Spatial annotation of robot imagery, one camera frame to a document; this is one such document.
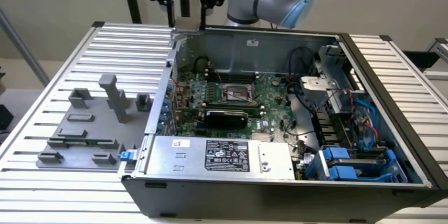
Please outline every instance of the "slotted metal surface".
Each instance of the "slotted metal surface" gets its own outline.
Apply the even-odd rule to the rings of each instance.
[[[149,92],[153,96],[158,70],[170,48],[169,38],[169,28],[148,25],[105,24],[102,28],[89,30],[6,142],[0,146],[0,223],[197,223],[193,220],[148,219],[140,214],[114,172],[42,170],[34,165],[37,153],[44,150],[46,138],[52,136],[69,107],[66,97],[72,88],[86,87],[93,96],[104,97],[105,93],[96,82],[101,73],[108,72],[117,75],[117,86],[125,90],[128,97],[137,92]],[[362,37],[362,43],[376,41],[374,36]],[[385,50],[384,45],[373,50]],[[430,98],[424,93],[410,95]],[[428,146],[438,144],[434,136],[428,136],[425,141]],[[440,158],[448,162],[444,153],[440,153]],[[446,223],[446,209],[448,200],[442,200],[425,209],[406,208],[378,223],[442,224]],[[244,221],[218,220],[206,223]]]
[[[393,42],[352,35],[378,79],[405,118],[448,174],[446,99],[410,64]]]

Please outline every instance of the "power supply label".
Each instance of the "power supply label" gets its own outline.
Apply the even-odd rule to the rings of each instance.
[[[246,142],[206,140],[205,169],[222,172],[249,172]]]

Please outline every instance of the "metal rail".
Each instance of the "metal rail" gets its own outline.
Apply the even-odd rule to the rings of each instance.
[[[350,35],[350,37],[404,117],[448,175],[446,98],[393,42],[382,41],[378,36]]]
[[[28,63],[28,66],[30,67],[30,70],[34,72],[34,75],[36,75],[37,79],[40,80],[42,85],[46,86],[48,83],[49,83],[49,78],[46,76],[46,73],[45,73],[42,67],[40,66],[34,56],[29,52],[26,45],[21,41],[21,38],[20,38],[16,30],[13,29],[12,24],[10,24],[10,22],[6,18],[6,15],[4,14],[1,8],[0,8],[0,26],[2,27],[2,30],[5,31],[5,34],[8,35],[9,40],[12,42],[12,44],[14,45],[17,51],[20,52],[20,54],[22,56],[22,59]]]

